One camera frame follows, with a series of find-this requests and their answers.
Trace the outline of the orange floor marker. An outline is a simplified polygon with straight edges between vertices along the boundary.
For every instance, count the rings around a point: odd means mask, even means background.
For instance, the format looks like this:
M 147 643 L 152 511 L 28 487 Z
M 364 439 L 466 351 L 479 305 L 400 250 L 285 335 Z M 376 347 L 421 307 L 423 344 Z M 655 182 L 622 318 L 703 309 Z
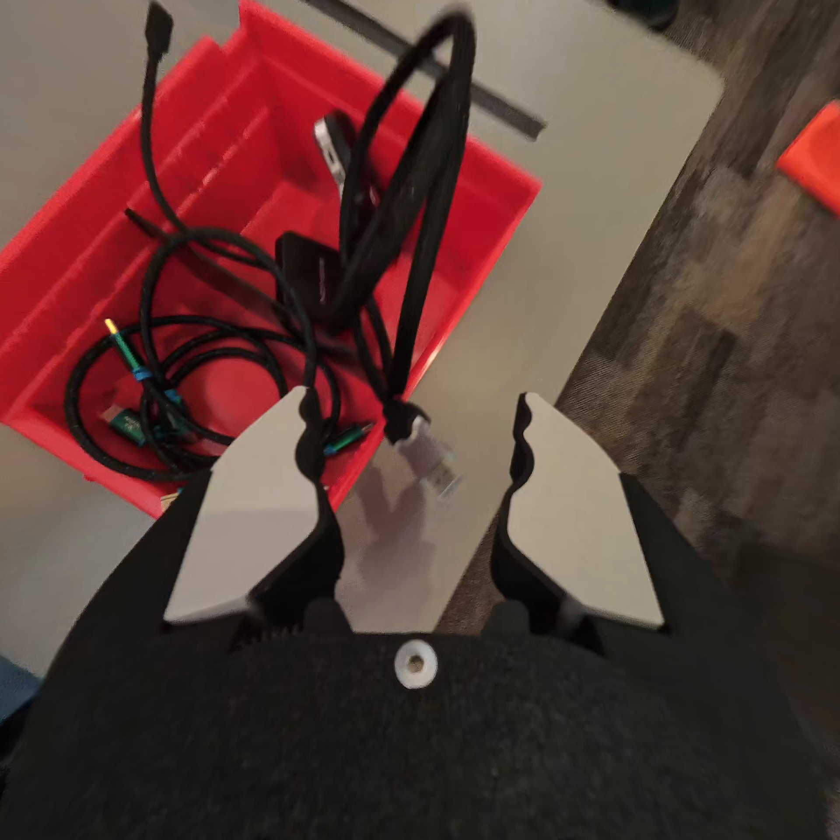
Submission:
M 839 217 L 839 100 L 828 102 L 807 123 L 775 168 Z

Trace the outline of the thick black cable silver plug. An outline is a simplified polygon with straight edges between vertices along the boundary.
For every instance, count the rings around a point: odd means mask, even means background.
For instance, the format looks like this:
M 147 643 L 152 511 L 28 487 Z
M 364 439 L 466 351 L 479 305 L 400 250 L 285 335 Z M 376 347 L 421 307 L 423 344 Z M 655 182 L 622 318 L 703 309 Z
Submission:
M 448 66 L 435 82 L 392 178 L 367 220 L 357 195 L 378 129 L 405 84 L 435 50 L 450 40 Z M 340 274 L 322 323 L 350 329 L 363 372 L 381 403 L 384 435 L 415 478 L 439 496 L 459 478 L 447 449 L 431 431 L 425 412 L 405 398 L 427 293 L 466 152 L 476 29 L 462 9 L 440 15 L 409 45 L 364 115 L 343 169 L 339 213 Z M 374 291 L 421 221 L 397 323 L 387 336 Z

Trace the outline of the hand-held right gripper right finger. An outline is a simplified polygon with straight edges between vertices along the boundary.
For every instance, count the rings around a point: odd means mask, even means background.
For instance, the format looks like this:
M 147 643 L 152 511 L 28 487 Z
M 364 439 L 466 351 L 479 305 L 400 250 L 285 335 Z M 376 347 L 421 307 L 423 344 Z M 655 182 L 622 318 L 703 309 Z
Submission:
M 648 632 L 665 616 L 619 468 L 536 392 L 520 394 L 510 484 L 490 555 L 494 585 L 535 636 L 605 619 Z

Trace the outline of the red plastic bin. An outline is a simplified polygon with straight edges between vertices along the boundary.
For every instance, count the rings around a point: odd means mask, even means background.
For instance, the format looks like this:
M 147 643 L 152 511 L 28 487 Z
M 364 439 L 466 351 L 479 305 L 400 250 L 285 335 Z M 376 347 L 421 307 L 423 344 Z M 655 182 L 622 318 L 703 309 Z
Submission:
M 314 123 L 332 110 L 355 128 L 383 79 L 340 50 L 256 2 L 242 2 L 239 26 L 223 45 L 197 44 L 163 81 L 154 116 L 154 159 L 165 194 L 188 223 L 216 224 L 275 252 L 288 230 L 338 249 L 339 193 L 313 139 Z M 373 143 L 372 169 L 384 192 L 421 103 L 400 93 Z M 153 517 L 178 484 L 120 476 L 84 454 L 70 434 L 64 395 L 82 351 L 105 336 L 103 319 L 124 328 L 140 319 L 145 271 L 160 245 L 125 214 L 171 230 L 153 206 L 140 160 L 136 109 L 50 198 L 2 251 L 2 423 Z M 469 137 L 443 244 L 427 293 L 406 396 L 416 388 L 541 190 L 541 183 Z M 374 289 L 390 340 L 395 340 L 410 257 L 420 223 Z M 195 314 L 241 326 L 279 328 L 276 311 L 251 296 L 234 297 L 223 278 L 179 249 L 155 292 L 153 316 Z M 337 362 L 340 424 L 373 420 L 367 437 L 328 457 L 322 482 L 338 510 L 383 440 L 378 401 L 354 358 L 350 331 L 325 335 L 350 351 Z M 212 364 L 180 386 L 197 421 L 238 435 L 277 402 L 277 389 L 257 367 Z M 151 452 L 107 430 L 112 406 L 135 408 L 140 388 L 114 353 L 89 374 L 82 393 L 87 424 L 110 453 L 154 467 Z

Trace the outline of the black usb hub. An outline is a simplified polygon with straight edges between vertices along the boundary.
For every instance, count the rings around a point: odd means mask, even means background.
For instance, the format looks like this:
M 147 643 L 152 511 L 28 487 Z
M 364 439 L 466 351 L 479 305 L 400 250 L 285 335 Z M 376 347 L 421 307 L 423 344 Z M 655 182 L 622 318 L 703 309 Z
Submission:
M 343 279 L 340 252 L 288 230 L 276 240 L 275 258 L 311 320 L 321 325 L 333 322 Z

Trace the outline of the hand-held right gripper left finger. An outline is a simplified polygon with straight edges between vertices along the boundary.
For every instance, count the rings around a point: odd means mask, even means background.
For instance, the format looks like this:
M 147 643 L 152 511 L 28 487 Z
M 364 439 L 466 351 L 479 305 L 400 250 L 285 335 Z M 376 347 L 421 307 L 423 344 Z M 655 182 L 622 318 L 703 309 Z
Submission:
M 322 484 L 322 413 L 294 387 L 211 468 L 164 621 L 174 627 L 253 616 L 294 627 L 333 599 L 340 527 Z

